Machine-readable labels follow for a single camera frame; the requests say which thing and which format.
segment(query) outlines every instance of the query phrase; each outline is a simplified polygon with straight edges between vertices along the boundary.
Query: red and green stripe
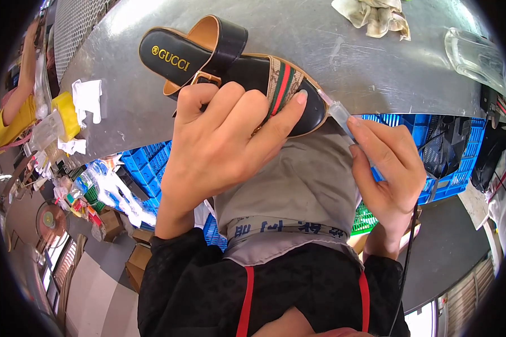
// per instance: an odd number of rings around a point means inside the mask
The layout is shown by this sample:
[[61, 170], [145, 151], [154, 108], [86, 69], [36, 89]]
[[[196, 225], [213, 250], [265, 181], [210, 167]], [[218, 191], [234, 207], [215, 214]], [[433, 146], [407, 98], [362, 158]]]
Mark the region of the red and green stripe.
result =
[[268, 109], [268, 115], [266, 116], [266, 120], [268, 118], [274, 117], [281, 111], [283, 108], [283, 102], [287, 95], [289, 95], [290, 84], [292, 83], [292, 77], [295, 74], [295, 70], [289, 66], [281, 62], [281, 66], [279, 68], [279, 77], [277, 79], [276, 91], [274, 93], [274, 98], [270, 104], [270, 109]]

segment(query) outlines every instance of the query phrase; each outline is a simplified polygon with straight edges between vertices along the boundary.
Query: yellow shirt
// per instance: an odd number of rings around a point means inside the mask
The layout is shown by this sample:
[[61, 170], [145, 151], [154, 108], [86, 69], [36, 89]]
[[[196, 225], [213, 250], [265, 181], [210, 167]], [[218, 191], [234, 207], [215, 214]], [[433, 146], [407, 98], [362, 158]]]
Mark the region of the yellow shirt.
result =
[[0, 147], [8, 145], [16, 140], [23, 131], [30, 125], [34, 124], [35, 119], [35, 102], [32, 95], [24, 101], [19, 109], [19, 113], [13, 118], [8, 126], [4, 126], [2, 119], [3, 109], [0, 110]]

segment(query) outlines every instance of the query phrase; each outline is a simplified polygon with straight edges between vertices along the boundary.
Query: hand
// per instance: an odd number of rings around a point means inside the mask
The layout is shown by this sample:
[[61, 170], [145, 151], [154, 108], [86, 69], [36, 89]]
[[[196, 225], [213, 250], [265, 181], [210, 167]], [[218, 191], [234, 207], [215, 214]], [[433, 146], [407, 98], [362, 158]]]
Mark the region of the hand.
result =
[[[235, 82], [221, 89], [207, 83], [184, 87], [178, 96], [173, 149], [161, 180], [159, 213], [184, 217], [204, 199], [255, 175], [277, 155], [302, 116], [306, 99], [307, 93], [295, 94], [252, 136], [269, 108], [260, 91], [246, 92]], [[206, 111], [201, 112], [207, 103]], [[182, 233], [185, 231], [165, 230], [156, 234], [169, 238]]]
[[[399, 249], [399, 239], [407, 229], [426, 179], [416, 145], [404, 125], [392, 128], [351, 117], [347, 126], [363, 149], [357, 145], [350, 148], [352, 175], [364, 204], [384, 227], [385, 234], [397, 238]], [[386, 181], [375, 181], [367, 157]]]

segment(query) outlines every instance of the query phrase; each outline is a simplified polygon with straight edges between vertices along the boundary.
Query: fingernail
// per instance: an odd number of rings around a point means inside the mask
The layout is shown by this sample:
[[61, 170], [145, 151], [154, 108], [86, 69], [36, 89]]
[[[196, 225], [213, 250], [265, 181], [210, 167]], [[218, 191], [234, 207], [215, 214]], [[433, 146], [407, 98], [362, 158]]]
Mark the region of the fingernail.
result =
[[349, 117], [347, 119], [347, 122], [351, 123], [352, 125], [356, 125], [356, 126], [358, 126], [358, 125], [361, 124], [360, 120], [358, 118], [354, 117], [354, 116]]
[[296, 94], [296, 101], [298, 104], [305, 104], [308, 100], [308, 91], [306, 89], [302, 89], [298, 91]]
[[356, 145], [351, 145], [349, 146], [349, 150], [351, 151], [351, 155], [352, 155], [352, 158], [356, 158], [356, 156], [358, 155], [358, 149], [357, 149], [358, 146]]

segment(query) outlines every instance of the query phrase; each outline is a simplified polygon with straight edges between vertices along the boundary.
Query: glue syringe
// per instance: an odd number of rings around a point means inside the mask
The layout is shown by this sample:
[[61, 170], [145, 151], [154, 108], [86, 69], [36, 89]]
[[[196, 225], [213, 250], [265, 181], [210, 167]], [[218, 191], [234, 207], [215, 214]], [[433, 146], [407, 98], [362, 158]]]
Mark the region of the glue syringe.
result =
[[339, 101], [334, 101], [328, 95], [324, 93], [321, 89], [317, 90], [319, 96], [328, 104], [328, 113], [331, 117], [333, 117], [337, 124], [343, 128], [343, 131], [354, 141], [354, 137], [352, 136], [351, 131], [347, 126], [347, 119], [351, 117], [351, 114], [347, 111], [347, 109], [341, 104]]

